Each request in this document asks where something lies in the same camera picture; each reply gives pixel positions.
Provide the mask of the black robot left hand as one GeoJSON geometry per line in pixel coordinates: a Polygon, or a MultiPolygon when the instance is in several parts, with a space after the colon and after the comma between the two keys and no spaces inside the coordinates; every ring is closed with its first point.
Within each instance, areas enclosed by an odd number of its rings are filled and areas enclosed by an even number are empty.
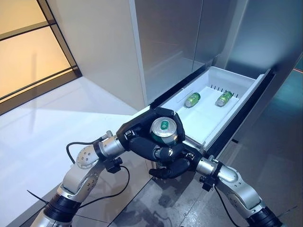
{"type": "Polygon", "coordinates": [[[125,150],[131,150],[150,161],[172,162],[181,157],[184,150],[182,142],[185,140],[185,131],[179,115],[173,110],[162,107],[149,109],[124,123],[116,135],[125,150]],[[155,141],[151,136],[152,123],[160,117],[168,117],[176,123],[177,141],[172,145],[155,141]]]}

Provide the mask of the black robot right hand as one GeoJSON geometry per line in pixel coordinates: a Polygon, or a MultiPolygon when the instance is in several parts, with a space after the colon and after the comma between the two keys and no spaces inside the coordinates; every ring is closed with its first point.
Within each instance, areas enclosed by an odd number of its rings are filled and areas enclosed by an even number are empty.
{"type": "Polygon", "coordinates": [[[161,159],[160,163],[163,168],[150,169],[150,175],[159,179],[173,179],[186,171],[196,171],[197,165],[202,158],[202,154],[197,149],[184,143],[175,145],[168,151],[172,151],[175,156],[171,156],[167,160],[161,159]]]}

